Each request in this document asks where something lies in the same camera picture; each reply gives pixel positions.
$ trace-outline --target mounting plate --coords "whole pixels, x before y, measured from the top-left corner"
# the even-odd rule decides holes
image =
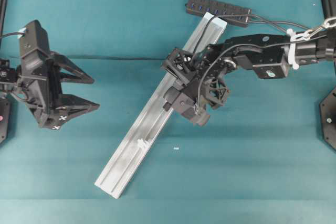
[[[0,98],[0,143],[7,138],[10,107],[7,98]]]
[[[336,150],[336,88],[320,103],[324,140]]]

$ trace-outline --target robotic arm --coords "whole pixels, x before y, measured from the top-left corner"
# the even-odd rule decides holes
[[[192,123],[203,126],[210,117],[206,106],[223,106],[230,93],[224,75],[238,68],[253,70],[260,79],[279,79],[287,77],[294,65],[298,68],[325,60],[335,62],[336,29],[321,30],[318,27],[299,34],[296,37],[301,39],[295,41],[289,36],[269,34],[234,37],[222,44],[208,45],[196,54],[175,48],[162,64],[176,77],[164,95],[164,108],[172,107]],[[334,110],[330,108],[336,109],[336,101],[331,102],[333,106],[321,103],[321,116],[325,140],[336,149],[336,125],[331,127]]]
[[[6,138],[11,94],[24,102],[39,127],[59,130],[69,120],[96,110],[99,105],[72,94],[63,94],[62,82],[92,84],[94,80],[67,57],[49,48],[47,32],[39,21],[30,22],[19,39],[21,65],[9,66],[0,60],[0,97],[2,116],[0,134]]]

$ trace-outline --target white clip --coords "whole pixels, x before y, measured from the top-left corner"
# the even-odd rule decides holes
[[[138,139],[138,147],[145,151],[149,147],[149,142],[142,138]]]
[[[303,35],[296,34],[296,32],[293,31],[293,29],[288,29],[287,34],[290,36],[290,42],[304,40]],[[292,65],[293,69],[297,70],[299,69],[299,65],[295,62],[295,48],[296,48],[295,43],[290,44],[288,51],[288,63]]]
[[[21,29],[18,31],[18,33],[25,33],[25,32],[26,32],[26,30],[27,30],[27,28],[26,28],[26,27],[24,27],[24,28],[21,28]],[[23,36],[22,34],[19,34],[19,35],[17,35],[17,39],[20,39],[22,36]]]

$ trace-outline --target teal tablecloth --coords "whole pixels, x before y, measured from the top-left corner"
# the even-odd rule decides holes
[[[333,65],[291,70],[283,80],[251,71],[226,77],[227,103],[205,127],[173,114],[122,197],[93,185],[164,76],[159,61],[182,47],[200,18],[187,0],[8,0],[4,32],[38,19],[50,47],[95,78],[64,92],[100,103],[59,132],[38,129],[13,102],[0,145],[0,223],[333,223],[336,152],[322,139],[319,102],[335,86]],[[253,13],[315,26],[320,0],[223,0]],[[228,26],[222,40],[278,32]],[[18,64],[18,41],[0,57]]]

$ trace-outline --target metal bracket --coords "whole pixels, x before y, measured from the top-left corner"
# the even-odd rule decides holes
[[[210,13],[204,15],[183,50],[192,51],[195,48],[203,29],[212,17],[213,15]],[[202,50],[206,45],[216,43],[224,32],[226,25],[227,23],[219,18],[213,19],[198,49]],[[96,186],[114,198],[120,197],[172,114],[172,108],[168,111],[163,108],[166,103],[163,95],[175,80],[176,78],[170,73],[164,76],[95,182]]]
[[[324,140],[336,150],[336,88],[320,103]]]
[[[0,98],[0,143],[7,138],[10,107],[7,98]]]
[[[5,21],[5,13],[6,13],[7,0],[0,0],[0,35],[2,35]]]

